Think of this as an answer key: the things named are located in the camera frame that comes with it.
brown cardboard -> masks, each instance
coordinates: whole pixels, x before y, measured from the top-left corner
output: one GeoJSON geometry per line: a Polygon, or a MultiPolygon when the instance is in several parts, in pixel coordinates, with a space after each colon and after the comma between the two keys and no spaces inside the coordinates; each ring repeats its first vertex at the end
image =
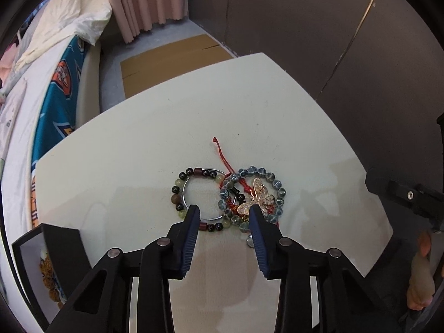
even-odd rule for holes
{"type": "Polygon", "coordinates": [[[194,36],[145,51],[121,62],[125,97],[232,56],[208,35],[194,36]]]}

open box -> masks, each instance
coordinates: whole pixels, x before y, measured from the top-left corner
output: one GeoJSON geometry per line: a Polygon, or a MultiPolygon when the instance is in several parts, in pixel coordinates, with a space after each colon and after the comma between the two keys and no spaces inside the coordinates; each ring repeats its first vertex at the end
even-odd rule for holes
{"type": "Polygon", "coordinates": [[[91,269],[77,229],[40,224],[12,244],[18,274],[34,317],[45,331],[59,312],[49,296],[40,270],[46,250],[57,285],[66,298],[91,269]]]}

blue glass bead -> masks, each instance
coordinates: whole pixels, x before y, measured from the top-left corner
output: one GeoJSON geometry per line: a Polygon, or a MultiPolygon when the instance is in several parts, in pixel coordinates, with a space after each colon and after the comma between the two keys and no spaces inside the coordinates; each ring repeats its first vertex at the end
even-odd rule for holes
{"type": "Polygon", "coordinates": [[[239,229],[242,233],[247,233],[249,231],[249,222],[245,221],[240,226],[239,229]]]}
{"type": "Polygon", "coordinates": [[[258,169],[255,166],[250,166],[248,168],[248,175],[252,176],[258,172],[258,169]]]}
{"type": "Polygon", "coordinates": [[[277,206],[276,208],[274,208],[273,210],[273,214],[277,215],[278,217],[280,217],[283,214],[283,210],[280,206],[277,206]]]}
{"type": "Polygon", "coordinates": [[[228,190],[227,188],[222,188],[219,190],[219,196],[221,197],[221,199],[227,199],[229,196],[228,190]]]}
{"type": "Polygon", "coordinates": [[[234,188],[234,183],[231,180],[224,180],[222,182],[222,187],[223,188],[227,188],[228,190],[233,189],[234,188]]]}
{"type": "Polygon", "coordinates": [[[219,200],[218,207],[220,210],[224,211],[226,209],[226,201],[225,200],[219,200]]]}
{"type": "Polygon", "coordinates": [[[222,215],[226,219],[231,219],[233,217],[233,212],[230,209],[226,209],[222,215]]]}
{"type": "Polygon", "coordinates": [[[238,225],[240,225],[240,223],[242,223],[242,219],[238,215],[235,215],[234,217],[231,218],[231,222],[234,225],[238,226],[238,225]]]}
{"type": "Polygon", "coordinates": [[[278,217],[277,217],[277,215],[270,214],[270,215],[268,216],[267,220],[268,220],[269,223],[273,223],[273,224],[275,224],[275,223],[278,222],[278,217]]]}
{"type": "Polygon", "coordinates": [[[287,191],[284,188],[279,188],[277,191],[277,196],[283,198],[285,195],[287,195],[287,191]]]}
{"type": "Polygon", "coordinates": [[[280,187],[282,187],[281,181],[277,180],[277,179],[274,179],[272,184],[273,184],[273,188],[276,189],[276,190],[278,190],[280,187]]]}
{"type": "Polygon", "coordinates": [[[228,177],[233,183],[237,183],[239,181],[239,179],[241,178],[241,176],[238,173],[232,173],[229,177],[228,177]]]}
{"type": "Polygon", "coordinates": [[[273,173],[267,173],[267,174],[265,175],[265,179],[267,179],[267,181],[268,181],[269,183],[272,183],[273,180],[276,179],[276,176],[274,176],[273,173]]]}
{"type": "Polygon", "coordinates": [[[258,174],[260,178],[265,178],[265,176],[267,175],[267,171],[265,170],[265,168],[259,168],[258,174]]]}
{"type": "Polygon", "coordinates": [[[245,178],[248,175],[247,169],[239,169],[238,174],[241,176],[241,178],[245,178]]]}

table top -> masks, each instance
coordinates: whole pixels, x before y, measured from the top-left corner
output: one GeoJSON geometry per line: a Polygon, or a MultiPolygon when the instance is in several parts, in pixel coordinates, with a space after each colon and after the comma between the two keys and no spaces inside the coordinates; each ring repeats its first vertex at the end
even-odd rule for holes
{"type": "MultiPolygon", "coordinates": [[[[214,136],[234,169],[264,167],[282,181],[284,236],[337,247],[369,272],[392,235],[379,198],[332,121],[264,54],[154,86],[72,133],[37,164],[39,220],[80,229],[92,265],[113,247],[144,248],[180,221],[170,196],[181,171],[226,171],[214,136]]],[[[217,202],[214,186],[196,186],[217,202]]],[[[178,332],[274,330],[279,281],[263,277],[246,236],[235,227],[199,233],[187,277],[170,282],[178,332]]]]}

